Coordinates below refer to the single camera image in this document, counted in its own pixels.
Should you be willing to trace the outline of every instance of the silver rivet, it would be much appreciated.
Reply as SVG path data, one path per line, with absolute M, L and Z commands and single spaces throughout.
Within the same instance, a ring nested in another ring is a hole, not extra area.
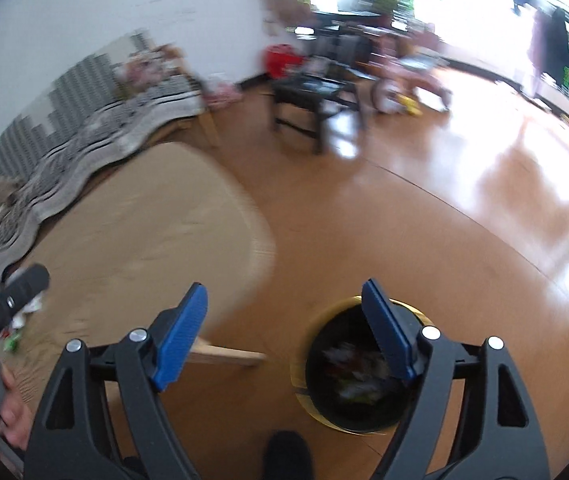
M 505 342 L 500 337 L 494 335 L 487 339 L 487 344 L 494 350 L 502 350 L 505 347 Z
M 428 325 L 422 329 L 422 335 L 431 341 L 435 341 L 440 337 L 440 331 L 435 326 Z
M 82 348 L 82 341 L 80 339 L 72 339 L 67 343 L 67 352 L 77 352 Z
M 136 328 L 129 333 L 129 339 L 134 343 L 139 343 L 147 338 L 147 331 L 143 328 Z

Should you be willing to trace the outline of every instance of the trash can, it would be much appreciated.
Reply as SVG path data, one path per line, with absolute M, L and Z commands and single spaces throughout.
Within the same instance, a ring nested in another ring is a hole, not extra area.
M 408 308 L 424 324 L 431 321 Z M 392 378 L 361 307 L 361 297 L 340 301 L 311 323 L 291 363 L 296 396 L 313 418 L 345 433 L 386 433 L 409 401 Z

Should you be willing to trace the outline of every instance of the small black table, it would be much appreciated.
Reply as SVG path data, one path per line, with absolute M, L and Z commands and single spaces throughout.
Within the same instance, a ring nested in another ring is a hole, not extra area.
M 273 115 L 274 128 L 277 130 L 280 124 L 285 124 L 294 130 L 316 140 L 313 152 L 322 153 L 324 148 L 324 138 L 322 136 L 322 123 L 345 109 L 353 110 L 358 113 L 360 127 L 365 122 L 360 107 L 360 101 L 356 91 L 356 85 L 351 81 L 336 81 L 322 77 L 298 74 L 285 79 L 276 79 L 271 83 L 273 94 Z M 341 95 L 346 92 L 354 96 L 354 101 L 344 100 Z M 345 108 L 337 112 L 324 111 L 323 102 L 331 101 L 338 103 Z M 315 130 L 306 130 L 296 124 L 290 123 L 286 119 L 278 117 L 277 109 L 280 103 L 287 103 L 309 110 L 315 115 Z

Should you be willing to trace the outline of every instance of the hand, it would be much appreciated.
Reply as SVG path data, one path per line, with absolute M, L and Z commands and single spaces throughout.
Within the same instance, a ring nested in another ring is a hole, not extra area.
M 4 435 L 13 447 L 26 450 L 34 421 L 31 410 L 20 396 L 16 378 L 4 365 L 2 366 L 2 381 L 7 387 L 7 394 L 0 409 L 0 416 L 6 426 L 0 423 L 0 434 Z

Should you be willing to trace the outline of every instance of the yellow toy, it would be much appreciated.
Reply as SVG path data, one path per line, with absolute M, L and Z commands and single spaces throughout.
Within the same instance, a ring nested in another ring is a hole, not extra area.
M 418 105 L 418 102 L 415 99 L 407 97 L 406 95 L 397 94 L 396 101 L 405 107 L 405 111 L 409 115 L 413 115 L 415 117 L 420 117 L 422 115 L 420 105 Z

